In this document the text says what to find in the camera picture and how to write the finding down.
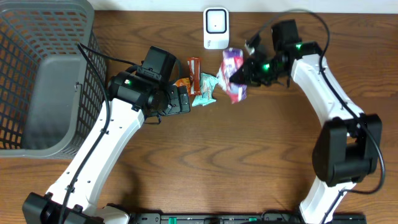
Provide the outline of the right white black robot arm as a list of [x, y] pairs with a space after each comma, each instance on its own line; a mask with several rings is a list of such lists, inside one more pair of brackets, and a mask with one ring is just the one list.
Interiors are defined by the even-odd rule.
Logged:
[[380, 150], [382, 122], [349, 98], [326, 61], [326, 48], [304, 42], [294, 20], [271, 27], [275, 55], [261, 52], [261, 37], [255, 34], [245, 43], [249, 58], [230, 82], [247, 86], [270, 86], [281, 75], [305, 93], [318, 116], [322, 130], [312, 152], [315, 180], [300, 203], [302, 223], [331, 223], [333, 213], [347, 193], [358, 193], [355, 185], [381, 169], [377, 187], [361, 191], [374, 194], [385, 181], [386, 169]]

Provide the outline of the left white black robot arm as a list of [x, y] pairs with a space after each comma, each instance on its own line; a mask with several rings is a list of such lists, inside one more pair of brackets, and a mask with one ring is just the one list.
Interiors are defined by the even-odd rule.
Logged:
[[97, 206], [102, 188], [122, 150], [146, 118], [190, 111], [187, 88], [168, 77], [153, 79], [119, 72], [77, 155], [46, 194], [30, 193], [22, 206], [27, 223], [129, 223], [115, 205]]

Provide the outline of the red snack bar wrapper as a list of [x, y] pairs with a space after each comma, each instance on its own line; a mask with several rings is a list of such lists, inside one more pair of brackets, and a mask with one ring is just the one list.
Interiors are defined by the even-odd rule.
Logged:
[[187, 58], [187, 64], [190, 71], [190, 94], [197, 96], [201, 94], [200, 90], [200, 58], [189, 57]]

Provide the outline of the orange Kleenex tissue pack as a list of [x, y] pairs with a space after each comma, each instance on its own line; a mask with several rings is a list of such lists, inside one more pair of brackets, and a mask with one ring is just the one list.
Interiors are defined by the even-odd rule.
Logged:
[[190, 83], [190, 79], [189, 78], [181, 78], [178, 79], [175, 83], [175, 86], [177, 87], [182, 87], [185, 86], [187, 89], [189, 89], [191, 87], [191, 83]]

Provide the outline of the green wet wipes packet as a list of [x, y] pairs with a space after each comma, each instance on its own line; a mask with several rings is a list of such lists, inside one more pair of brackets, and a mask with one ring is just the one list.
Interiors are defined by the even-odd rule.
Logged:
[[201, 73], [200, 77], [201, 93], [194, 98], [192, 106], [206, 106], [216, 102], [216, 100], [213, 98], [213, 91], [218, 82], [219, 80], [213, 75], [209, 75], [207, 73]]

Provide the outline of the purple red tissue pack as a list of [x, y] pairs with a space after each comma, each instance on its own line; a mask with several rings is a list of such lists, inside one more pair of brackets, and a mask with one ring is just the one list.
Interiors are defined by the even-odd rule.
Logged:
[[216, 77], [218, 85], [230, 97], [231, 103], [238, 103], [247, 97], [247, 86], [230, 82], [232, 77], [243, 65], [243, 51], [236, 48], [228, 48], [223, 51], [223, 61]]

